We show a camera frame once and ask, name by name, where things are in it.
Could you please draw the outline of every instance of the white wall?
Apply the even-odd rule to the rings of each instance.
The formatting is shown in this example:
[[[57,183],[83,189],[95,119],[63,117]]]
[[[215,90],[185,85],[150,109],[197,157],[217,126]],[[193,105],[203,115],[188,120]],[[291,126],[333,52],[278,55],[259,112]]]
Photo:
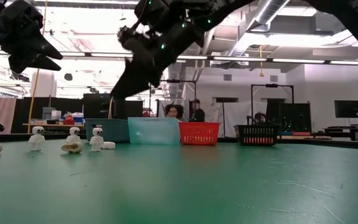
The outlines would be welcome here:
[[[311,103],[313,131],[358,124],[358,118],[335,118],[334,100],[358,100],[358,66],[301,65],[286,75],[295,86],[295,102]]]
[[[192,68],[188,68],[187,79],[193,76]],[[231,74],[232,81],[223,81],[224,74]],[[280,73],[279,69],[264,69],[264,77],[260,77],[260,69],[249,71],[248,69],[229,69],[205,68],[197,83],[197,98],[204,102],[212,102],[214,97],[238,98],[240,102],[250,101],[251,84],[266,84],[270,82],[271,75],[278,75],[278,83],[285,85],[285,74]],[[282,88],[254,87],[254,100],[260,101],[261,98],[283,98],[291,99],[291,96]],[[189,99],[193,95],[185,94]]]

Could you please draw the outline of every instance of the pink curtain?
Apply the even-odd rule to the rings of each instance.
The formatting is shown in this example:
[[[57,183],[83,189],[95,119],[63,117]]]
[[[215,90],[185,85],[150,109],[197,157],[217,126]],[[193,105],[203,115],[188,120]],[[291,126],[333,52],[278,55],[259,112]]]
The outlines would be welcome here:
[[[0,124],[5,127],[0,134],[10,134],[15,113],[16,99],[0,97]]]

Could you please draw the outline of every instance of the computer screen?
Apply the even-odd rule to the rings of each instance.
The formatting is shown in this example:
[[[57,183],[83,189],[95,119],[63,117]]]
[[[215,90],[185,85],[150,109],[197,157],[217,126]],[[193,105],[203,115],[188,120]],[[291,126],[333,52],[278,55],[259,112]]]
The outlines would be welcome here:
[[[336,118],[358,118],[358,100],[336,100]]]

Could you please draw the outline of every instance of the light blue plastic bin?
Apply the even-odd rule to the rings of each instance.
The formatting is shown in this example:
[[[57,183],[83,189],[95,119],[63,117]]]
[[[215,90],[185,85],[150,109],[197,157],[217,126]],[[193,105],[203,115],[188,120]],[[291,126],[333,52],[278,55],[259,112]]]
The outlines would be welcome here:
[[[103,139],[115,143],[129,142],[128,122],[122,119],[86,118],[85,130],[88,141],[92,138],[93,128],[103,129]]]
[[[175,118],[128,118],[131,144],[172,145],[180,143]]]

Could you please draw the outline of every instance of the woman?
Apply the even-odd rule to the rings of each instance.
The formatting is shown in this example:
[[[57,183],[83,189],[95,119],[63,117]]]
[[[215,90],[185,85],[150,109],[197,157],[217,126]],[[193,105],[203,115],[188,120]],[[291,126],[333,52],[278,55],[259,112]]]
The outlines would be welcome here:
[[[183,107],[181,105],[167,105],[165,107],[165,116],[168,118],[176,118],[180,121],[184,121]]]

